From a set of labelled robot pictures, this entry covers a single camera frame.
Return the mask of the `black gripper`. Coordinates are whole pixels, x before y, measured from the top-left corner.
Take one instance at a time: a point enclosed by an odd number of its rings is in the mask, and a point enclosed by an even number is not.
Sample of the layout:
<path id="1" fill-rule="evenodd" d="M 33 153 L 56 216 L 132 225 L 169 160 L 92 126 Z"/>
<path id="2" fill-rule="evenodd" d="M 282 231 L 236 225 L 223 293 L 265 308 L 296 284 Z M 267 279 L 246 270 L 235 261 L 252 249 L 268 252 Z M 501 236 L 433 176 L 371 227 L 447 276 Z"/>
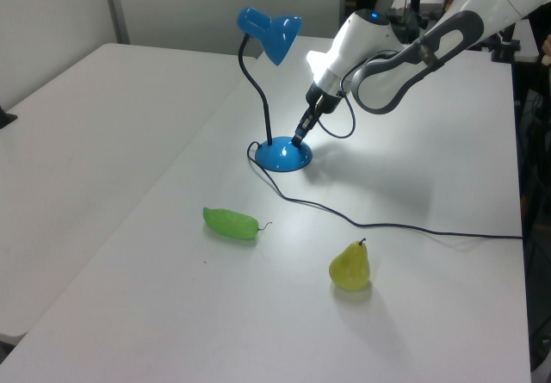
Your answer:
<path id="1" fill-rule="evenodd" d="M 340 93 L 335 96 L 323 91 L 316 83 L 312 83 L 306 93 L 308 108 L 302 115 L 292 138 L 293 145 L 300 145 L 302 140 L 313 129 L 319 114 L 331 114 L 341 102 Z"/>

